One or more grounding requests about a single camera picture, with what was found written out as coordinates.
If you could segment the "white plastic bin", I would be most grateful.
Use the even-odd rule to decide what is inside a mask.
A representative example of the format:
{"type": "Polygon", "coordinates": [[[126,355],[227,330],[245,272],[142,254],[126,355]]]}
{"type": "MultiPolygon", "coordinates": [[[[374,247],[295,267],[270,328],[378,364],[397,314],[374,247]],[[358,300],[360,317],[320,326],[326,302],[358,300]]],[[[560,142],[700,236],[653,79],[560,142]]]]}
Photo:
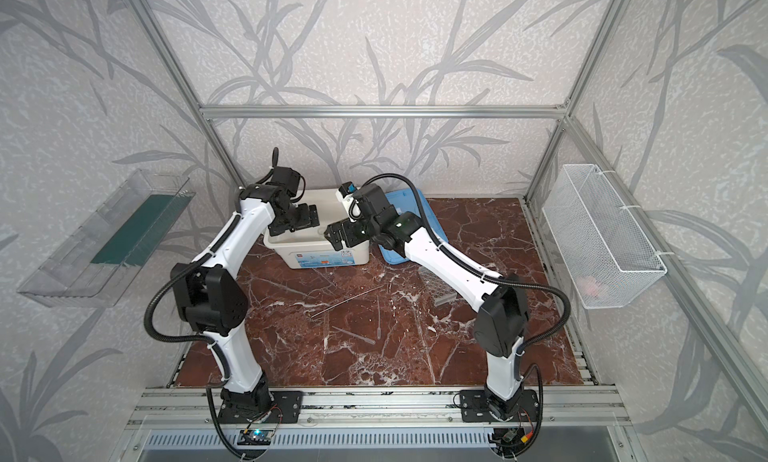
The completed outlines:
{"type": "Polygon", "coordinates": [[[301,203],[315,205],[319,225],[295,232],[286,231],[271,236],[264,231],[264,245],[275,251],[291,269],[328,268],[365,265],[369,262],[369,242],[336,251],[324,237],[329,224],[347,218],[347,211],[336,197],[336,189],[313,189],[303,196],[301,203]]]}

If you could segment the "metal stirring rod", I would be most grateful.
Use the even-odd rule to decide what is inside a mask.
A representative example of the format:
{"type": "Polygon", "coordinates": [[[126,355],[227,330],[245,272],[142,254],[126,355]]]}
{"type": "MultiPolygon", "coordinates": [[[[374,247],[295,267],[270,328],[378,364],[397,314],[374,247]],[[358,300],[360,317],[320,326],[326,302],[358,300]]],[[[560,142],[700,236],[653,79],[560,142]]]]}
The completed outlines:
{"type": "Polygon", "coordinates": [[[361,292],[359,294],[356,294],[354,296],[351,296],[349,298],[346,298],[346,299],[344,299],[342,301],[336,302],[336,303],[332,304],[331,306],[320,310],[319,312],[316,312],[316,313],[313,313],[313,314],[309,315],[309,318],[310,318],[310,320],[316,319],[316,318],[320,317],[321,315],[324,315],[325,313],[330,312],[330,311],[332,311],[332,310],[334,310],[334,309],[336,309],[336,308],[338,308],[338,307],[340,307],[340,306],[342,306],[342,305],[344,305],[344,304],[346,304],[348,302],[351,302],[351,301],[354,301],[356,299],[362,298],[363,296],[372,294],[373,292],[378,291],[378,290],[380,290],[382,288],[384,288],[383,284],[379,285],[377,287],[371,288],[369,290],[366,290],[364,292],[361,292]]]}

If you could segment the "clear test tube rack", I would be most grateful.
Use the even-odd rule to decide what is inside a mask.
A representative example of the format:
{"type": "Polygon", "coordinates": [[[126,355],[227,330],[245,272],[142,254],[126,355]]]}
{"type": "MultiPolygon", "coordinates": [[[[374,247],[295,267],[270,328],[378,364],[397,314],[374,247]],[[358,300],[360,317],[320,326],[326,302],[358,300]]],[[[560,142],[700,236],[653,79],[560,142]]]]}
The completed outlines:
{"type": "Polygon", "coordinates": [[[425,267],[420,267],[418,274],[434,307],[453,303],[457,300],[458,293],[433,272],[425,267]]]}

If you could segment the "clear plastic pipette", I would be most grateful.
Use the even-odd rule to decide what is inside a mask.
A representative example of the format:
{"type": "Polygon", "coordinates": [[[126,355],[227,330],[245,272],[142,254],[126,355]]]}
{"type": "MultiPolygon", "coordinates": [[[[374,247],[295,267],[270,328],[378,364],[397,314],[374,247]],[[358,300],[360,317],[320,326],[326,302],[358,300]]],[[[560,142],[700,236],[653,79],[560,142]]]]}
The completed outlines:
{"type": "Polygon", "coordinates": [[[363,342],[365,342],[367,344],[374,345],[374,346],[376,345],[376,340],[374,340],[374,339],[365,337],[365,336],[357,334],[357,333],[350,332],[350,331],[342,329],[340,327],[332,326],[332,328],[335,329],[336,331],[342,333],[342,334],[345,334],[345,335],[347,335],[349,337],[358,339],[358,340],[363,341],[363,342]]]}

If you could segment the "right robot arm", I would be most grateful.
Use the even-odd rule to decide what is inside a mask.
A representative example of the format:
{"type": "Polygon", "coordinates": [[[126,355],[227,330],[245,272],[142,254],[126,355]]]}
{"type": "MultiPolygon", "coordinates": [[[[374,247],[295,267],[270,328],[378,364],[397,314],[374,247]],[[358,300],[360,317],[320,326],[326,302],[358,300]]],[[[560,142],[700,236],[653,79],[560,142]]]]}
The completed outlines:
{"type": "Polygon", "coordinates": [[[428,220],[416,188],[411,192],[417,211],[399,212],[383,190],[369,181],[357,187],[347,182],[336,192],[347,212],[345,219],[330,224],[326,240],[340,250],[365,241],[419,264],[456,291],[476,312],[474,335],[487,355],[485,394],[488,410],[499,421],[517,412],[523,394],[520,362],[527,348],[560,331],[571,315],[571,303],[558,288],[529,284],[504,277],[476,263],[438,236],[428,220]],[[530,320],[526,293],[541,291],[559,299],[562,314],[541,333],[525,334],[530,320]]]}

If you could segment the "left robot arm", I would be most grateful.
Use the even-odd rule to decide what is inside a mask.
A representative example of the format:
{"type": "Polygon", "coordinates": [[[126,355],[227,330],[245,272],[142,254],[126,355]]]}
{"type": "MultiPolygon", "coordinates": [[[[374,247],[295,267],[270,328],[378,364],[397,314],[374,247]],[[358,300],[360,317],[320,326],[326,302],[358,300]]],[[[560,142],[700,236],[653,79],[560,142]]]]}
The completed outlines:
{"type": "Polygon", "coordinates": [[[212,352],[221,373],[226,406],[261,416],[273,406],[267,376],[248,342],[245,319],[249,299],[237,283],[240,267],[265,232],[281,235],[319,225],[315,206],[301,201],[306,187],[299,172],[273,165],[259,181],[242,188],[237,210],[206,249],[192,262],[176,264],[170,280],[150,300],[144,314],[147,334],[160,342],[201,342],[212,352]],[[172,292],[179,317],[193,333],[172,336],[153,324],[161,299],[172,292]]]}

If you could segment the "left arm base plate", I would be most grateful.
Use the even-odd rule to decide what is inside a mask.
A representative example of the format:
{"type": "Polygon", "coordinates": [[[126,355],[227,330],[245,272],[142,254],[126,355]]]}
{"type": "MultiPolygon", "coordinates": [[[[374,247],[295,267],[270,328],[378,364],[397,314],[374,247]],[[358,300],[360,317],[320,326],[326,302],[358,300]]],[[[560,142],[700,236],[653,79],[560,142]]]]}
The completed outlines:
{"type": "Polygon", "coordinates": [[[301,411],[302,398],[302,391],[236,393],[224,389],[218,421],[223,424],[295,424],[301,411]]]}

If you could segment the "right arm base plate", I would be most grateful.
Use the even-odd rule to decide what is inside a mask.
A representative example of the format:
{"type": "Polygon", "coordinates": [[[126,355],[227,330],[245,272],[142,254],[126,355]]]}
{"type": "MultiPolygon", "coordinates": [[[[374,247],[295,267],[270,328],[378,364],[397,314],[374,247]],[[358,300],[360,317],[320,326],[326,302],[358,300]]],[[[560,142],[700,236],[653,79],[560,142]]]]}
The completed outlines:
{"type": "Polygon", "coordinates": [[[465,423],[535,422],[541,408],[538,394],[531,389],[520,389],[509,400],[486,389],[462,390],[458,405],[465,423]]]}

